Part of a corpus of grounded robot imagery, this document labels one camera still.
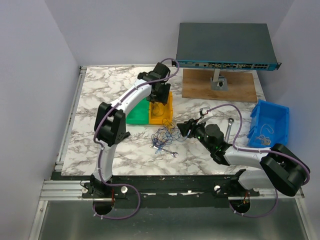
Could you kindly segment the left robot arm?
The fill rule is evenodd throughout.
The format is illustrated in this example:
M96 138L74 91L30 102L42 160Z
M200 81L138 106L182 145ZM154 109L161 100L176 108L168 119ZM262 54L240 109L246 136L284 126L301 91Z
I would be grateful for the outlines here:
M112 103L102 102L97 111L94 125L94 143L100 145L96 169L90 176L91 195L104 198L112 193L115 187L126 187L138 190L128 184L111 183L113 161L118 144L130 136L126 130L126 117L144 98L150 102L166 104L171 85L170 69L158 62L149 72L141 72L134 85Z

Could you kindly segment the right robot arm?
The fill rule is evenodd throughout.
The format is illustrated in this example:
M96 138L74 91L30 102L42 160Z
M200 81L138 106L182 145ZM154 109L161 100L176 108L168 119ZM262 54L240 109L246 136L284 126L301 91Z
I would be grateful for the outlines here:
M270 148L236 148L224 140L217 124L190 119L177 124L183 137L197 139L219 165L246 166L230 183L230 191L241 196L254 188L276 189L293 197L310 180L310 169L286 146L276 143Z

